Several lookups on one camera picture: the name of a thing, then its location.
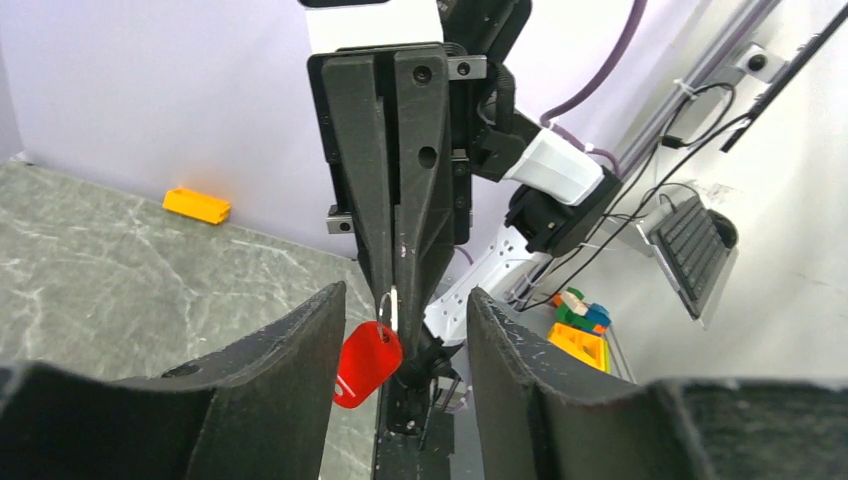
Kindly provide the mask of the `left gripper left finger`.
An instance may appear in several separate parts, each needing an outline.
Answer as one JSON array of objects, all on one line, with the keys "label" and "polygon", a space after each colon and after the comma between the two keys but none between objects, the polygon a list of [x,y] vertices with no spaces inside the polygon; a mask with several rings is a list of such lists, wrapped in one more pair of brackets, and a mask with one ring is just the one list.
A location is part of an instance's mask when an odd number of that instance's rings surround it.
[{"label": "left gripper left finger", "polygon": [[41,361],[1,367],[5,479],[315,479],[345,331],[346,287],[156,377],[102,381]]}]

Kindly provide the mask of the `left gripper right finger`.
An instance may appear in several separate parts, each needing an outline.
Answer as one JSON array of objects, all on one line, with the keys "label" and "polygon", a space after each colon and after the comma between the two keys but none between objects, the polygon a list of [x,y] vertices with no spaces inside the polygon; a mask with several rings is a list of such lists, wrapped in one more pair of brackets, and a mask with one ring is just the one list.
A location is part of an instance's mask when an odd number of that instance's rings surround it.
[{"label": "left gripper right finger", "polygon": [[843,479],[847,384],[672,378],[637,385],[516,323],[484,290],[467,345],[488,479]]}]

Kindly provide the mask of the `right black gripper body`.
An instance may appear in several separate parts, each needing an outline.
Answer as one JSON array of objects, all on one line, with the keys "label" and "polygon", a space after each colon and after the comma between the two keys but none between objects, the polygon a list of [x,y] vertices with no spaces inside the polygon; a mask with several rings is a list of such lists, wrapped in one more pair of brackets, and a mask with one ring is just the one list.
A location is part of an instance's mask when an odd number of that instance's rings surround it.
[{"label": "right black gripper body", "polygon": [[442,46],[448,56],[449,133],[447,137],[450,139],[450,166],[445,171],[449,173],[449,179],[444,181],[442,189],[434,197],[438,200],[449,201],[452,213],[448,217],[446,225],[439,230],[436,242],[439,246],[462,245],[468,241],[470,236],[471,177],[480,171],[473,161],[475,137],[486,128],[474,110],[483,101],[487,91],[486,56],[470,55],[462,46],[455,43],[424,42],[351,47],[339,49],[335,52],[312,55],[307,61],[307,72],[324,157],[329,166],[335,195],[335,202],[328,211],[326,224],[332,234],[354,234],[357,244],[358,238],[353,220],[352,201],[340,163],[334,127],[325,90],[321,83],[320,67],[323,65],[325,57],[329,55],[374,54],[385,60],[388,64],[388,72],[394,76],[395,106],[389,119],[391,127],[389,149],[393,203],[393,246],[395,246],[394,207],[398,204],[398,122],[394,56],[403,50],[414,49],[418,46]]}]

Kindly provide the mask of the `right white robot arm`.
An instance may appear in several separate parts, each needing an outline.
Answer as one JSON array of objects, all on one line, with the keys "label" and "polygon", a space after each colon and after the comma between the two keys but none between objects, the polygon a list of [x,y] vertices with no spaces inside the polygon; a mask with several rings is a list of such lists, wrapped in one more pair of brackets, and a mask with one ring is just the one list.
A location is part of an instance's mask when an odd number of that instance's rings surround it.
[{"label": "right white robot arm", "polygon": [[516,108],[506,58],[528,1],[441,1],[442,35],[368,42],[312,55],[307,72],[336,202],[328,223],[354,236],[376,300],[393,293],[401,366],[376,384],[378,426],[420,433],[432,380],[450,371],[452,300],[437,323],[427,306],[471,229],[471,179],[518,183],[504,224],[529,253],[578,247],[621,188],[597,164]]}]

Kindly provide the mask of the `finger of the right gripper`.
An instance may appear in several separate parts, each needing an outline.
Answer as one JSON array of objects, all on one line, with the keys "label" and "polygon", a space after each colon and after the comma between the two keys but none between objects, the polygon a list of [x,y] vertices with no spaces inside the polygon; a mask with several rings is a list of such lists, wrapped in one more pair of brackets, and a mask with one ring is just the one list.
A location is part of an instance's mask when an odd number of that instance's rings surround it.
[{"label": "finger of the right gripper", "polygon": [[436,238],[452,213],[434,197],[449,179],[448,56],[442,46],[418,46],[394,56],[398,133],[398,204],[394,207],[394,281],[398,336],[414,358],[421,336],[428,260],[444,268],[448,252]]},{"label": "finger of the right gripper", "polygon": [[358,255],[374,305],[393,283],[389,119],[394,76],[377,55],[329,55],[321,83],[353,207]]}]

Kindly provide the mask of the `red key tag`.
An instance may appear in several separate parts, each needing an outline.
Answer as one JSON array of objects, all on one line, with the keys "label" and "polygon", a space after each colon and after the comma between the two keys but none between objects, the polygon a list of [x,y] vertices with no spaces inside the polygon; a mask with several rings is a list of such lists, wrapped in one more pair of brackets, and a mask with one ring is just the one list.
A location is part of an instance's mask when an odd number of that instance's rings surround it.
[{"label": "red key tag", "polygon": [[390,327],[377,321],[359,325],[341,348],[335,404],[359,407],[396,372],[403,358],[402,345]]}]

